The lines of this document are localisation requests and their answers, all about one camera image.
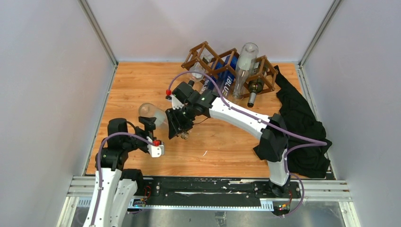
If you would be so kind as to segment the clear glass bottle gold label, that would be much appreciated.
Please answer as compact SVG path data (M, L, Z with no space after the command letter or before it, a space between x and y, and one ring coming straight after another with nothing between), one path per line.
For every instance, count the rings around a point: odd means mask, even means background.
M142 117L156 117L156 133L161 139L168 139L168 119L164 110L151 103L143 103L138 108L139 115Z

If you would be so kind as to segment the clear bottle black cap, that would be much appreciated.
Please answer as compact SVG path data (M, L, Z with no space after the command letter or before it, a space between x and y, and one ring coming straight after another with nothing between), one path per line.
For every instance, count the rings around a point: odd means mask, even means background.
M202 55L200 60L197 60L189 69L191 71L191 80L194 82L201 82L204 79L204 73L207 73L205 67L201 64L201 62L205 63L207 66L209 65L211 60L211 55Z

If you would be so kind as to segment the blue clear square bottle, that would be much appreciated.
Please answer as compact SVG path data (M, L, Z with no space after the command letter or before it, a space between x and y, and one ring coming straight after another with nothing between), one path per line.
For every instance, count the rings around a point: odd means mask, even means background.
M220 62L218 62L216 67L215 67L215 69L220 69L221 67L222 67L222 64ZM212 90L212 91L215 90L214 84L207 78L205 78L203 86L202 86L202 88L200 90L200 94L202 94L206 90Z

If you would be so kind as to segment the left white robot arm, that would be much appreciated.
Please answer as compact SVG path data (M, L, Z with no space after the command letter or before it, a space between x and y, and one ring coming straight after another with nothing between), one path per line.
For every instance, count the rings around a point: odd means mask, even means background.
M84 222L85 227L120 227L127 213L140 212L146 206L152 188L144 181L139 169L126 169L124 164L129 152L141 150L151 157L164 153L164 144L153 131L156 117L139 117L144 128L134 126L129 133L131 122L115 118L107 126L105 137L96 154L95 186L90 207Z

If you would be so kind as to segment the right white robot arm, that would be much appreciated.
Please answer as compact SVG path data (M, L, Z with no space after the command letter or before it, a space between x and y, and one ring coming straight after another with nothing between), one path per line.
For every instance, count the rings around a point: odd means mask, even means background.
M201 115L234 125L259 140L253 150L268 164L272 195L280 198L287 194L290 176L285 153L289 136L284 133L286 126L282 118L278 114L270 117L252 112L211 90L199 93L193 84L193 81L182 82L174 90L166 91L166 98L172 103L172 107L166 110L169 138L192 129L195 118Z

